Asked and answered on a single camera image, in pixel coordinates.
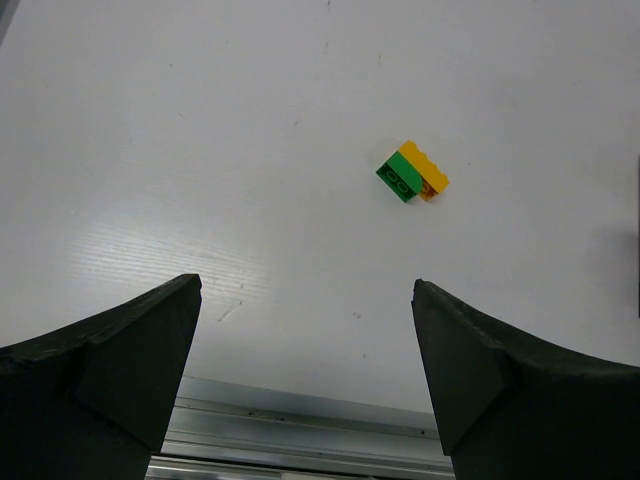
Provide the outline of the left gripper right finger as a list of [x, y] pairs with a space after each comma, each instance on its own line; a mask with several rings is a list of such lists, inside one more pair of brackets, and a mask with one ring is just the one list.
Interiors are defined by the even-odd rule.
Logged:
[[635, 479], [639, 371], [552, 344], [439, 286], [412, 311], [441, 447], [459, 479]]

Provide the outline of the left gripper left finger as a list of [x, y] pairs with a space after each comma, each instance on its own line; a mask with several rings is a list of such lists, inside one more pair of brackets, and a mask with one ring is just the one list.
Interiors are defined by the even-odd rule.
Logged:
[[182, 274], [2, 348], [2, 478], [144, 478], [165, 439], [201, 288]]

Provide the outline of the yellow sloped lego brick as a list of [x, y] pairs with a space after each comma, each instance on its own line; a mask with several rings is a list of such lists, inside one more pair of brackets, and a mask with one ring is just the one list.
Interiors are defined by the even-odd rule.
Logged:
[[398, 152], [419, 173], [422, 178], [420, 198], [428, 202], [444, 192], [449, 186], [448, 177], [433, 163], [426, 153], [412, 141], [404, 142]]

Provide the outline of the green lego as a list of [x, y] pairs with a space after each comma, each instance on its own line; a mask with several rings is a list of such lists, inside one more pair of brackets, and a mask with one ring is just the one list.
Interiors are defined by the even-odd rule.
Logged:
[[399, 152], [394, 152], [377, 170], [376, 175], [404, 203], [412, 200], [422, 190], [422, 177]]

